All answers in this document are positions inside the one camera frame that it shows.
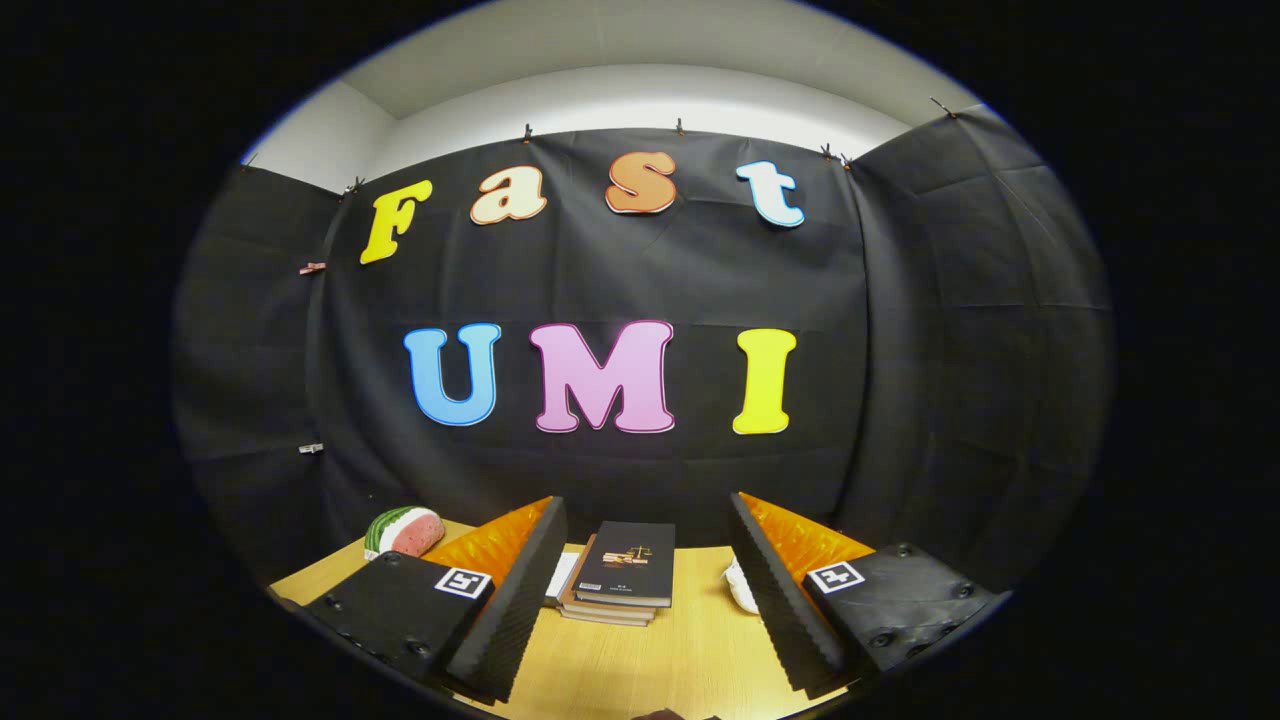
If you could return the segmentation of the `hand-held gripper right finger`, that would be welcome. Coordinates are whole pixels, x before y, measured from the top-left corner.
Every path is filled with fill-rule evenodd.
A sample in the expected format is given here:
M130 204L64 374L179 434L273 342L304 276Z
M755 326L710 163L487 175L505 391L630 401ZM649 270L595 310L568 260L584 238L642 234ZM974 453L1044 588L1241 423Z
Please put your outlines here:
M771 643L812 700L893 680L1009 600L918 544L873 550L744 492L730 506L731 546Z

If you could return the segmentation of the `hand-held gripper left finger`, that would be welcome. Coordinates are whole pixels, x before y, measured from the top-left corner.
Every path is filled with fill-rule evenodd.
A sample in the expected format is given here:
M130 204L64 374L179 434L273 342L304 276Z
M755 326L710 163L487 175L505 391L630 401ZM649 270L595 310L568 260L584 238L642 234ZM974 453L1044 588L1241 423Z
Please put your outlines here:
M430 553L383 551L300 616L398 682L504 702L566 538L548 496Z

